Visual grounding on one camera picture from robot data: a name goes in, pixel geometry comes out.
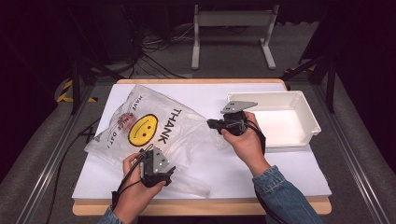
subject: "sleeve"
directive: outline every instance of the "sleeve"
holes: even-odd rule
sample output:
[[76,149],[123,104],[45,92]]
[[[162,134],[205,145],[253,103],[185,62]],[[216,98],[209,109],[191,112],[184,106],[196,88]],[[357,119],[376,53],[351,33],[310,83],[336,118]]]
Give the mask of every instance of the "sleeve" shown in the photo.
[[113,210],[109,206],[98,224],[122,224],[122,222],[114,215]]
[[323,223],[305,196],[276,166],[255,176],[253,184],[268,208],[287,223]]

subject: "person's left hand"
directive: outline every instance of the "person's left hand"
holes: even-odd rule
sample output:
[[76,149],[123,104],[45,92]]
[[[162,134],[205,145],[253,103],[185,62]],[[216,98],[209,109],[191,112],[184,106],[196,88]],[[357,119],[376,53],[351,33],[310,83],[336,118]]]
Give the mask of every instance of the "person's left hand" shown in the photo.
[[[135,153],[123,161],[122,167],[124,176],[126,176],[130,171],[138,156],[139,153]],[[122,189],[138,182],[140,179],[140,166],[137,165],[124,186],[122,186]],[[166,182],[162,181],[152,188],[147,188],[142,182],[138,182],[137,184],[129,187],[121,194],[119,202],[113,210],[114,215],[116,215],[122,223],[132,223],[134,219],[143,212],[143,210],[145,210],[151,199],[161,191],[165,184]]]

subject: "white metal stand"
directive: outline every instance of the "white metal stand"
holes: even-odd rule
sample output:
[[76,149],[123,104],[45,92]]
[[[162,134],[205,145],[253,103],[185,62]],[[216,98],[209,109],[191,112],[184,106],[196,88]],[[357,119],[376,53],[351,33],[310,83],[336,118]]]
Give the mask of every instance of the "white metal stand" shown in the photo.
[[198,5],[194,10],[194,46],[192,50],[191,68],[199,68],[199,27],[200,26],[266,26],[265,38],[260,38],[262,51],[269,69],[276,69],[274,58],[268,47],[271,34],[274,29],[279,5],[275,5],[272,10],[260,11],[199,11]]

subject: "person's right hand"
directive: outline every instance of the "person's right hand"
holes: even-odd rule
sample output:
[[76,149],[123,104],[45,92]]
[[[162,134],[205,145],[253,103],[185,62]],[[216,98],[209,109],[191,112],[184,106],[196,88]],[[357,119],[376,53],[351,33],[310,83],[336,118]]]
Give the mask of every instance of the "person's right hand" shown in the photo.
[[[253,113],[245,112],[247,120],[259,127]],[[221,134],[224,139],[233,146],[236,155],[247,165],[253,176],[260,175],[270,168],[270,164],[262,154],[262,144],[259,136],[251,128],[240,136],[235,136],[227,130],[222,129]]]

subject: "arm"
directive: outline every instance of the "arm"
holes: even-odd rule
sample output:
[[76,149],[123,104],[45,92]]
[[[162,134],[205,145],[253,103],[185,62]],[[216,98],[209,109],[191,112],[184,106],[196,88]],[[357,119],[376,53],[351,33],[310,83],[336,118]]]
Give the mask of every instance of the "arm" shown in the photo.
[[[139,153],[135,153],[123,161],[124,176],[130,171],[138,155]],[[165,181],[163,181],[152,188],[146,188],[146,186],[140,182],[140,166],[136,166],[131,176],[124,184],[125,191],[121,194],[116,208],[111,208],[111,206],[108,207],[99,223],[132,223],[134,219],[145,210],[151,199],[161,191],[165,184]]]
[[[247,120],[257,125],[254,114],[245,113]],[[269,209],[287,223],[322,223],[305,196],[264,158],[260,138],[253,130],[249,128],[240,136],[224,129],[221,133],[247,165],[253,175],[254,188]]]

